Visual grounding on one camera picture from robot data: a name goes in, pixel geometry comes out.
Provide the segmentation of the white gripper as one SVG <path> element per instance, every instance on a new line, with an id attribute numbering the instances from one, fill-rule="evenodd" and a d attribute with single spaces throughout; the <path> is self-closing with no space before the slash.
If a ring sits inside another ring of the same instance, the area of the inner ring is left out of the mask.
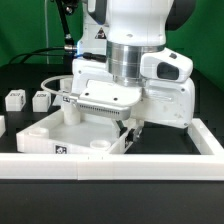
<path id="1" fill-rule="evenodd" d="M 72 69 L 72 92 L 77 94 L 89 80 L 142 88 L 140 101 L 131 109 L 130 118 L 137 119 L 134 142 L 140 138 L 144 121 L 178 128 L 191 123 L 195 101 L 190 79 L 193 62 L 168 48 L 155 51 L 148 47 L 109 47 L 106 62 L 76 59 Z M 127 131 L 121 120 L 112 123 L 118 136 Z"/>

